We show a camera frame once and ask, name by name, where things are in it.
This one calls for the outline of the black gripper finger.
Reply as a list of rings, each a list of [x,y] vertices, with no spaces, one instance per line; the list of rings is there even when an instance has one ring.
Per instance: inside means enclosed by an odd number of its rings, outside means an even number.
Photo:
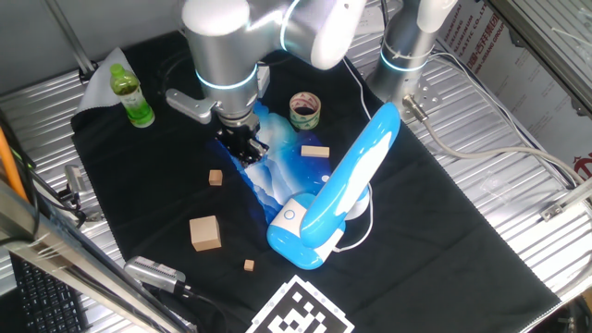
[[[255,138],[250,138],[246,143],[246,161],[247,162],[258,162],[267,153],[269,147],[259,142]]]
[[[249,143],[237,148],[234,155],[243,167],[247,167],[257,162],[257,150]]]

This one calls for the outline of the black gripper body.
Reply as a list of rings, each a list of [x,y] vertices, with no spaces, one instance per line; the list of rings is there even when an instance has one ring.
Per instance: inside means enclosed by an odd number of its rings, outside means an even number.
[[[237,148],[245,146],[250,138],[255,138],[255,134],[259,129],[260,125],[258,123],[240,127],[223,125],[216,133],[216,138],[234,155]]]

